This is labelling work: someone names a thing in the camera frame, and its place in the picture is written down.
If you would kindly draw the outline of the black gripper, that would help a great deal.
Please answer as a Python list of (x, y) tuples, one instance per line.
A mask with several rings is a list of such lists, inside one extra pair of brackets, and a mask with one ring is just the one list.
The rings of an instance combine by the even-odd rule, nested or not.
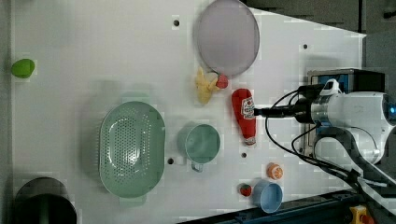
[(323, 84), (300, 86), (296, 91), (286, 94), (286, 96), (294, 94), (301, 95), (301, 98), (299, 98), (294, 104), (274, 104), (271, 107), (255, 108), (254, 115), (277, 119), (294, 117), (302, 124), (313, 124), (314, 121), (311, 117), (311, 105), (319, 98), (319, 93), (323, 88)]

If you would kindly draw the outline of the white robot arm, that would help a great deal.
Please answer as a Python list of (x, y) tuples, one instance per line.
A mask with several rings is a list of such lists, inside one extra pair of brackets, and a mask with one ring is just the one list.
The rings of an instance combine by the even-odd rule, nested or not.
[(302, 97), (293, 105), (256, 108), (265, 118), (294, 117), (302, 124), (318, 127), (313, 157), (334, 165), (379, 162), (389, 134), (395, 129), (395, 103), (384, 92), (343, 93), (339, 83), (301, 86)]

